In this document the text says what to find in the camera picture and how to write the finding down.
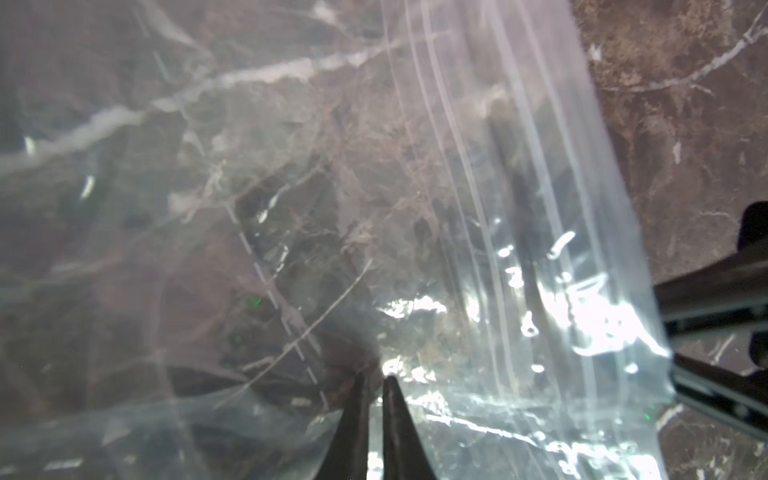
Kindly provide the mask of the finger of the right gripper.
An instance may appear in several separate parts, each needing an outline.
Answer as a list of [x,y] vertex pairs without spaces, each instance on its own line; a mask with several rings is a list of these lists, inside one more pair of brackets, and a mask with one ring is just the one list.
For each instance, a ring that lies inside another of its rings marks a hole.
[[767,330],[767,203],[743,212],[737,251],[654,287],[669,336]]
[[744,376],[676,354],[671,380],[677,399],[714,420],[767,439],[767,334],[754,333],[749,356],[757,370]]

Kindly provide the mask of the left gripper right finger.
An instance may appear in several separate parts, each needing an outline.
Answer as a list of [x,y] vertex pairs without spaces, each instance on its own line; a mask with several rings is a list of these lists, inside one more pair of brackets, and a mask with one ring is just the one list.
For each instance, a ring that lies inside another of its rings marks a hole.
[[397,378],[383,382],[383,478],[436,480]]

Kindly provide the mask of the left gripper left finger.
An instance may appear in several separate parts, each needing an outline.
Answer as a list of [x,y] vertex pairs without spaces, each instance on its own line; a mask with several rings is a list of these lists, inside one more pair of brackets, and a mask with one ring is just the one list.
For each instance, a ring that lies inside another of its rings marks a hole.
[[358,373],[315,480],[365,480],[368,471],[370,390]]

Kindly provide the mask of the clear plastic vacuum bag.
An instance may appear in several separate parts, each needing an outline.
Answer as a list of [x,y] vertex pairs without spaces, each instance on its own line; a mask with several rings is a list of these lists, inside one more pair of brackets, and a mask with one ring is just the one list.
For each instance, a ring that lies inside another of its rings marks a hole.
[[671,351],[568,1],[5,1],[1,475],[663,479]]

